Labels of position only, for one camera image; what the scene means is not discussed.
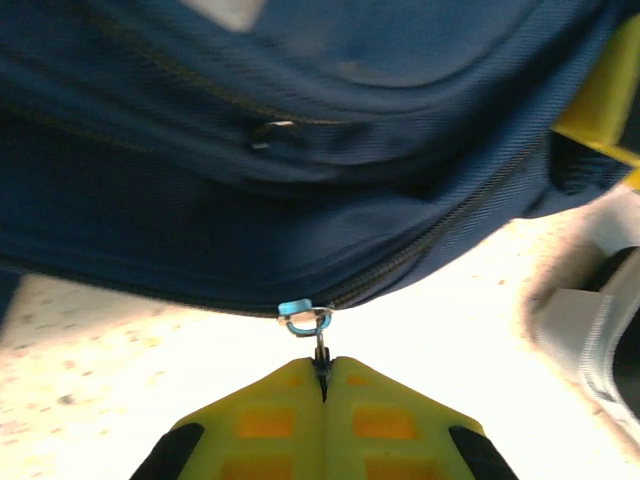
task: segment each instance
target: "metal zipper pull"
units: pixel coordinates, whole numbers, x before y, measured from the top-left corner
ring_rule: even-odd
[[[287,329],[298,338],[316,337],[317,345],[314,353],[313,365],[316,377],[320,382],[322,400],[327,398],[327,387],[331,373],[331,356],[324,345],[323,331],[331,324],[333,310],[328,307],[314,307],[309,299],[295,300],[278,305],[278,322],[286,325]],[[314,328],[300,328],[296,324],[315,322]]]

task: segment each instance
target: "floor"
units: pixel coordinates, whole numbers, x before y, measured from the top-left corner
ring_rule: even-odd
[[[555,286],[634,242],[640,196],[621,187],[339,312],[326,341],[481,421],[520,480],[637,479],[640,451],[529,333]],[[0,340],[0,478],[127,479],[178,418],[312,347],[275,321],[26,278]]]

